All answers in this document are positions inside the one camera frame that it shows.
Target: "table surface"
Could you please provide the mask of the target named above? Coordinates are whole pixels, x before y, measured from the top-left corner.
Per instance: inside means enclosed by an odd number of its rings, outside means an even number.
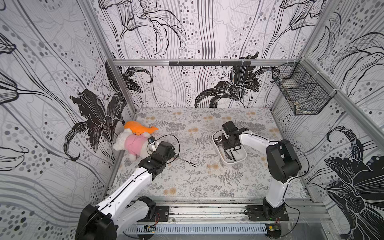
[[[156,139],[175,135],[180,142],[180,159],[168,164],[140,194],[148,197],[179,198],[263,198],[268,192],[271,175],[266,156],[245,146],[247,158],[227,167],[223,165],[211,139],[223,123],[232,120],[238,128],[249,128],[256,134],[279,140],[280,132],[266,108],[142,108],[135,120],[144,126],[155,126]],[[179,150],[172,136],[163,137]],[[136,169],[140,157],[130,162],[125,152],[112,186],[116,190]],[[286,198],[308,198],[299,179],[290,184]]]

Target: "black wire basket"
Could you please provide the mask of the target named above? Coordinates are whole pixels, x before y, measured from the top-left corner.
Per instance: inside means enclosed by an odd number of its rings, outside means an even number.
[[[278,69],[272,78],[295,115],[317,115],[331,100],[299,63],[286,63]]]

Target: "metal rail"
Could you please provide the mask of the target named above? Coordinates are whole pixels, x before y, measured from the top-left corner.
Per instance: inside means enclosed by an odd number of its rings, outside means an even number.
[[[295,59],[116,59],[116,66],[280,66],[294,63]]]
[[[168,223],[251,223],[244,214],[247,205],[255,203],[228,203],[216,202],[212,204],[172,204],[171,202],[158,202],[156,205],[169,206]],[[299,222],[332,222],[323,203],[290,203],[291,207],[300,211]],[[286,208],[290,222],[295,223],[298,211]]]

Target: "mounting plate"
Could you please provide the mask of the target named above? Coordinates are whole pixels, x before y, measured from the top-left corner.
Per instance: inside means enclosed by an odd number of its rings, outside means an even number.
[[[159,222],[167,222],[168,216],[169,216],[169,206],[156,206],[155,207],[155,214],[153,215],[153,218],[151,220],[139,220],[137,222],[153,222],[155,223],[157,221],[157,218],[160,215]]]
[[[273,215],[272,219],[267,219],[263,215],[263,206],[262,205],[247,205],[246,212],[250,221],[259,222],[259,221],[274,221],[276,218],[279,218],[280,221],[289,221],[287,210],[285,206],[281,210]]]

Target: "black mount bracket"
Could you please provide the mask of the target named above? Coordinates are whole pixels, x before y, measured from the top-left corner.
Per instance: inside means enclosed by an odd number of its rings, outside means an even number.
[[[138,167],[149,169],[148,172],[152,173],[153,181],[157,175],[163,172],[167,161],[175,155],[175,147],[169,142],[163,141],[160,142],[156,151],[154,151],[149,157],[146,157],[139,162]]]
[[[143,218],[137,222],[153,222],[155,223],[159,216],[160,219],[158,222],[167,222],[169,216],[169,206],[156,206],[154,210],[154,215],[150,219]]]
[[[75,239],[114,240],[117,237],[112,215],[105,215],[90,204],[80,214]]]
[[[244,211],[252,222],[258,221],[289,221],[288,213],[285,204],[279,207],[272,207],[268,202],[263,199],[263,205],[247,205]]]

